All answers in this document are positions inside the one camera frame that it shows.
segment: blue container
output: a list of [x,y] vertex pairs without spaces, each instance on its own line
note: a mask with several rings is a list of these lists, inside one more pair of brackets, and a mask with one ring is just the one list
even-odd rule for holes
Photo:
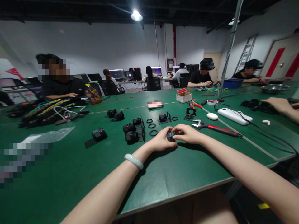
[[238,89],[241,87],[243,79],[225,79],[223,88]]

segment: ceiling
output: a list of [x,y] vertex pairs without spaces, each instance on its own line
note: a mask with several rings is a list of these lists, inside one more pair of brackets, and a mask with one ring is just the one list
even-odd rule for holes
[[[240,21],[262,15],[279,0],[244,0]],[[207,33],[231,26],[237,0],[1,0],[0,20],[105,23],[173,23],[176,26],[206,26]],[[143,21],[129,12],[137,9]]]

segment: black shirt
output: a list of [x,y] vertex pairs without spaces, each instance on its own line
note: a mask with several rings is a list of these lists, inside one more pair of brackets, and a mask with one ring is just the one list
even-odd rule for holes
[[254,78],[254,76],[247,76],[247,77],[244,77],[244,76],[242,76],[241,71],[240,71],[240,72],[235,73],[235,74],[232,76],[232,78],[237,78],[237,79],[252,79],[252,78]]
[[200,74],[200,71],[193,72],[191,74],[191,77],[190,77],[190,80],[189,80],[189,82],[191,82],[191,83],[199,83],[199,84],[205,83],[206,81],[213,82],[209,73],[202,76]]
[[57,80],[43,80],[42,90],[44,97],[50,95],[65,95],[76,93],[83,96],[85,93],[85,82],[82,79],[74,78],[69,83],[62,83]]

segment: hand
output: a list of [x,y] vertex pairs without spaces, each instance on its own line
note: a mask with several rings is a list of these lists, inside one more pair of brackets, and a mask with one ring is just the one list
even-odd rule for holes
[[203,144],[205,141],[207,141],[207,138],[209,138],[191,126],[185,124],[178,124],[172,129],[172,132],[177,134],[173,137],[173,139],[181,140],[191,144]]
[[259,82],[259,78],[248,79],[248,82]]
[[76,93],[69,93],[68,94],[68,97],[76,97],[78,94],[76,94]]
[[172,130],[172,127],[166,127],[162,129],[152,140],[146,144],[152,149],[152,151],[162,151],[167,148],[176,147],[178,144],[167,140],[167,132]]
[[270,97],[267,100],[261,101],[271,104],[280,113],[285,113],[287,111],[293,110],[287,99]]

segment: bottle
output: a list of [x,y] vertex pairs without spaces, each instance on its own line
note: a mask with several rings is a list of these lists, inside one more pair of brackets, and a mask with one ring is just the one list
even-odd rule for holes
[[98,104],[102,102],[102,99],[95,88],[92,88],[89,83],[85,84],[85,95],[89,99],[91,104]]

